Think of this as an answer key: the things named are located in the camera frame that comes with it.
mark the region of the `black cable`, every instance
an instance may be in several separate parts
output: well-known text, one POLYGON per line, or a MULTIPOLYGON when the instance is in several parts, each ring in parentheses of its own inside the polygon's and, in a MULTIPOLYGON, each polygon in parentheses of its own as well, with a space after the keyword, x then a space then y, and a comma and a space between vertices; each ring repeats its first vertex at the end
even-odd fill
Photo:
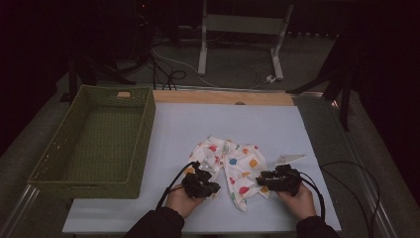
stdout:
POLYGON ((158 72, 157 72, 157 69, 156 69, 156 65, 154 63, 153 63, 153 67, 150 67, 148 64, 147 64, 147 67, 149 69, 151 69, 153 71, 153 73, 154 73, 154 90, 156 90, 157 89, 156 82, 158 82, 160 84, 163 84, 163 82, 161 82, 158 79, 158 72))
POLYGON ((369 170, 367 170, 366 168, 364 168, 364 167, 362 167, 361 165, 358 165, 358 164, 356 164, 356 163, 353 163, 353 162, 347 162, 347 161, 339 161, 339 162, 332 162, 332 163, 328 163, 328 164, 325 164, 325 165, 323 165, 323 166, 320 166, 320 168, 321 168, 321 170, 323 171, 323 172, 325 172, 326 174, 328 174, 329 176, 331 176, 333 179, 335 179, 339 184, 341 184, 348 192, 350 192, 351 194, 352 194, 352 196, 355 198, 355 200, 358 202, 358 205, 359 205, 359 207, 361 208, 361 210, 362 210, 362 213, 363 213, 363 215, 364 215, 364 219, 365 219, 365 223, 367 224, 367 232, 368 232, 368 237, 371 237, 371 238, 373 238, 374 237, 374 229, 373 229, 373 226, 374 226, 374 219, 375 219, 375 217, 376 217, 376 215, 377 215, 377 210, 378 210, 378 207, 379 207, 379 202, 380 202, 380 189, 379 189, 379 184, 378 184, 378 182, 377 182, 377 180, 376 180, 376 178, 374 177, 374 175, 369 171, 369 170), (366 212, 365 212, 365 210, 364 210, 364 208, 363 208, 363 206, 362 206, 362 203, 361 203, 361 201, 358 199, 358 197, 356 196, 356 194, 353 192, 353 191, 351 191, 350 190, 350 188, 348 187, 348 186, 346 186, 342 181, 340 181, 338 178, 336 178, 335 176, 333 176, 331 173, 329 173, 328 171, 326 171, 325 169, 324 169, 324 167, 326 167, 326 166, 331 166, 331 165, 335 165, 335 164, 350 164, 350 165, 353 165, 353 166, 357 166, 357 167, 359 167, 360 169, 362 169, 362 170, 364 170, 372 179, 373 179, 373 181, 374 181, 374 185, 375 185, 375 187, 376 187, 376 193, 377 193, 377 200, 376 200, 376 203, 375 203, 375 207, 374 207, 374 211, 373 211, 373 215, 372 215, 372 217, 371 217, 371 220, 370 220, 370 222, 368 222, 368 216, 367 216, 367 214, 366 214, 366 212))
POLYGON ((325 221, 325 201, 324 196, 319 191, 318 187, 316 186, 315 182, 312 184, 310 181, 308 181, 305 178, 301 178, 304 182, 306 182, 308 185, 312 186, 316 193, 318 194, 319 204, 321 206, 321 219, 325 221))
POLYGON ((195 162, 190 162, 188 163, 188 165, 184 166, 184 168, 182 168, 182 170, 178 173, 178 175, 176 175, 176 177, 173 179, 172 183, 170 184, 170 186, 168 186, 165 190, 163 195, 160 198, 160 201, 157 203, 157 209, 161 207, 161 205, 163 204, 164 199, 167 197, 167 195, 171 192, 171 188, 173 187, 173 184, 178 180, 178 178, 182 175, 182 173, 190 166, 192 166, 195 162))
POLYGON ((176 90, 176 84, 174 83, 174 79, 184 79, 186 78, 186 72, 184 70, 173 70, 173 67, 170 63, 166 62, 163 59, 159 59, 159 58, 154 58, 153 56, 150 57, 150 61, 152 62, 152 64, 154 65, 154 82, 156 79, 156 76, 158 76, 157 74, 157 69, 159 71, 161 71, 164 75, 166 75, 167 77, 167 81, 166 83, 162 83, 161 81, 159 82, 162 85, 162 90, 164 90, 164 88, 166 86, 169 87, 169 90, 172 90, 171 85, 173 85, 174 89, 176 90), (170 73, 166 72, 157 62, 157 60, 164 62, 166 65, 168 65, 170 67, 170 73))
POLYGON ((318 187, 316 184, 315 184, 315 181, 309 176, 309 175, 307 175, 306 173, 303 173, 303 172, 299 172, 301 175, 305 175, 306 177, 308 177, 311 181, 312 181, 312 184, 314 184, 316 187, 318 187))

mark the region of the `dark background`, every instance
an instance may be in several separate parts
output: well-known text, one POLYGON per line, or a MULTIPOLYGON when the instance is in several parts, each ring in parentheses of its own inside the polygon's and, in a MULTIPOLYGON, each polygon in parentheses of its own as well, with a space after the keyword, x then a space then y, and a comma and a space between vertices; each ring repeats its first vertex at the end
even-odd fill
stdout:
MULTIPOLYGON (((174 27, 200 24, 201 1, 158 0, 152 5, 149 1, 118 2, 0 2, 0 154, 55 94, 55 83, 67 73, 71 47, 86 47, 99 59, 108 60, 129 59, 142 50, 133 48, 133 41, 142 41, 136 39, 142 36, 142 32, 136 31, 138 3, 148 4, 142 14, 175 41, 174 27)), ((234 1, 209 2, 211 12, 233 10, 234 1)), ((277 14, 276 8, 267 10, 260 2, 236 3, 235 12, 239 15, 277 14)), ((288 29, 291 35, 310 33, 336 38, 340 34, 337 41, 344 42, 335 45, 323 70, 355 58, 353 89, 360 94, 367 114, 417 201, 420 200, 418 11, 408 1, 306 1, 295 5, 288 29), (349 55, 346 45, 355 44, 358 53, 349 55)))

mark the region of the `white tabletop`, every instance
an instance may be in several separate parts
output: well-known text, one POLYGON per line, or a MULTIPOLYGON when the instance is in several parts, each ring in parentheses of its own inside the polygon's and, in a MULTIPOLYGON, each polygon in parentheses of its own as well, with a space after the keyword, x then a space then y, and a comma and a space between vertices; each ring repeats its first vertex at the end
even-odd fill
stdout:
MULTIPOLYGON (((125 233, 149 210, 188 163, 196 144, 208 136, 236 144, 255 144, 268 168, 280 155, 306 154, 292 167, 312 177, 324 196, 326 222, 341 230, 297 107, 157 103, 149 154, 138 199, 75 199, 65 221, 66 233, 125 233)), ((248 211, 236 208, 223 172, 217 197, 204 201, 185 220, 183 233, 271 233, 294 231, 297 220, 274 193, 248 199, 248 211)), ((315 206, 320 214, 316 196, 315 206)))

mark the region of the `cable on floor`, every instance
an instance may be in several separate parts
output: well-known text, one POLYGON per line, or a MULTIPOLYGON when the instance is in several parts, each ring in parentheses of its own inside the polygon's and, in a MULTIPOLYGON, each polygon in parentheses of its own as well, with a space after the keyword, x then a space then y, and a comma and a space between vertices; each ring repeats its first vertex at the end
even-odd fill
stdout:
POLYGON ((212 83, 210 83, 210 82, 208 82, 208 81, 204 80, 204 79, 203 79, 200 75, 198 75, 198 71, 197 71, 197 69, 195 69, 195 68, 194 68, 193 66, 191 66, 190 64, 185 63, 185 62, 182 62, 182 61, 178 61, 178 60, 175 60, 175 59, 165 58, 165 57, 163 57, 163 56, 159 55, 159 54, 155 51, 155 48, 152 48, 152 51, 155 53, 155 55, 156 55, 156 56, 158 56, 159 58, 161 58, 161 59, 163 59, 163 60, 173 61, 173 62, 180 63, 180 64, 183 64, 183 65, 185 65, 185 66, 187 66, 187 67, 191 68, 191 69, 192 69, 192 70, 194 70, 194 72, 197 74, 198 78, 200 78, 200 79, 201 79, 201 81, 203 81, 203 82, 204 82, 204 83, 206 83, 207 85, 210 85, 210 86, 213 86, 213 87, 219 87, 218 85, 212 84, 212 83))
POLYGON ((369 170, 367 170, 366 168, 364 168, 363 166, 358 165, 358 164, 353 163, 353 162, 347 162, 347 161, 338 161, 338 162, 327 163, 327 164, 325 164, 323 166, 320 166, 320 169, 324 173, 326 173, 327 175, 329 175, 331 178, 335 179, 340 185, 342 185, 353 196, 353 198, 357 201, 358 206, 360 207, 360 209, 361 209, 361 211, 363 213, 365 223, 367 225, 367 235, 368 235, 369 238, 373 238, 374 237, 374 234, 373 234, 374 220, 376 218, 377 210, 378 210, 379 202, 380 202, 380 189, 379 189, 379 184, 378 184, 376 178, 374 177, 374 175, 369 170), (377 193, 377 200, 376 200, 376 203, 375 203, 375 206, 374 206, 373 215, 372 215, 370 221, 368 221, 367 213, 365 212, 365 210, 364 210, 364 208, 362 206, 362 203, 358 199, 358 197, 356 196, 356 194, 346 184, 344 184, 341 180, 339 180, 337 177, 335 177, 334 175, 332 175, 330 172, 326 171, 325 168, 324 168, 324 167, 327 167, 327 166, 332 166, 332 165, 337 165, 337 164, 348 164, 348 165, 356 166, 356 167, 362 169, 365 173, 367 173, 373 179, 373 182, 374 182, 374 185, 375 185, 375 188, 376 188, 376 193, 377 193))
POLYGON ((176 84, 174 83, 175 79, 183 79, 186 77, 186 72, 183 70, 174 70, 172 65, 170 65, 170 63, 162 60, 162 59, 158 59, 153 57, 152 55, 150 55, 149 57, 149 62, 153 65, 153 68, 151 68, 149 66, 150 69, 152 69, 154 71, 154 89, 156 89, 156 82, 159 82, 161 84, 161 89, 164 90, 167 86, 169 88, 169 90, 172 90, 172 85, 174 87, 174 89, 176 90, 176 84), (160 66, 160 64, 158 63, 158 61, 165 63, 166 65, 168 65, 170 67, 170 72, 166 72, 166 70, 164 70, 162 68, 162 66, 160 66), (161 82, 158 78, 158 71, 162 72, 166 77, 167 77, 167 81, 166 82, 161 82))

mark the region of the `green basket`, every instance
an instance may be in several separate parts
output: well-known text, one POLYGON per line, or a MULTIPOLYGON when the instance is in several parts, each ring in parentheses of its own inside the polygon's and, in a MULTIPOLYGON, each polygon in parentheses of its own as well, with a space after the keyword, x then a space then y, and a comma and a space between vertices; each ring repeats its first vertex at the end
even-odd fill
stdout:
POLYGON ((156 112, 150 88, 82 85, 28 183, 65 198, 137 198, 156 112))

